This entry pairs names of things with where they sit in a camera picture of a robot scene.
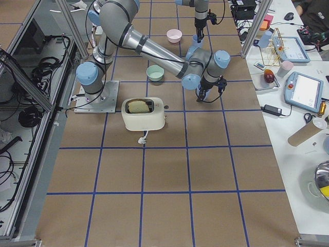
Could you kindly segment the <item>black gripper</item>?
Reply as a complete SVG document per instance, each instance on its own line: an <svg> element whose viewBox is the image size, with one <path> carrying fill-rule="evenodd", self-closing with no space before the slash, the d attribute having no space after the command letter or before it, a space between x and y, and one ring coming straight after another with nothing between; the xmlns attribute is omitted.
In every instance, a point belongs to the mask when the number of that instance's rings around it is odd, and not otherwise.
<svg viewBox="0 0 329 247"><path fill-rule="evenodd" d="M204 38L204 28L206 27L206 18L194 18L194 26L196 28L196 41L200 43Z"/></svg>
<svg viewBox="0 0 329 247"><path fill-rule="evenodd" d="M205 102L209 96L210 89L217 85L218 77L204 74L200 81L200 89L196 89L197 102Z"/></svg>

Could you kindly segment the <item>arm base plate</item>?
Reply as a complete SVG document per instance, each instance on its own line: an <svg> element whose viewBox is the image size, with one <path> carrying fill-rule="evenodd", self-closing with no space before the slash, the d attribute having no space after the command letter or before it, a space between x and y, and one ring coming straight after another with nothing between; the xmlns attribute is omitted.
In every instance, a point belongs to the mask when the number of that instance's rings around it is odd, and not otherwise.
<svg viewBox="0 0 329 247"><path fill-rule="evenodd" d="M78 114L114 114L116 110L119 83L118 80L106 80L101 96L92 103L89 103L88 99L92 101L98 95L95 95L94 97L90 95L87 95L87 97L85 97L85 95L78 97L74 111ZM82 86L80 86L79 93L84 94Z"/></svg>

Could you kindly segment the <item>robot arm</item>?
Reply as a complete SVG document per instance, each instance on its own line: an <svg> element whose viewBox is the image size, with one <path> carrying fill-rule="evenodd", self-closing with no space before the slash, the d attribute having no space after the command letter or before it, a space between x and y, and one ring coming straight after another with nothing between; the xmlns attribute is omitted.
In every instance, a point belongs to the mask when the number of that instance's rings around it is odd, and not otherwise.
<svg viewBox="0 0 329 247"><path fill-rule="evenodd" d="M196 29L197 43L201 43L204 38L204 28L208 20L208 5L207 0L176 0L175 3L181 6L189 6L194 8L194 26Z"/></svg>
<svg viewBox="0 0 329 247"><path fill-rule="evenodd" d="M212 53L192 45L182 59L135 29L132 21L139 11L139 1L105 1L99 7L99 11L88 11L88 18L102 28L101 40L91 60L76 70L87 103L102 101L107 96L102 78L116 48L132 50L169 71L181 80L183 88L196 91L198 102L205 101L214 86L223 94L227 86L223 73L230 62L226 51Z"/></svg>

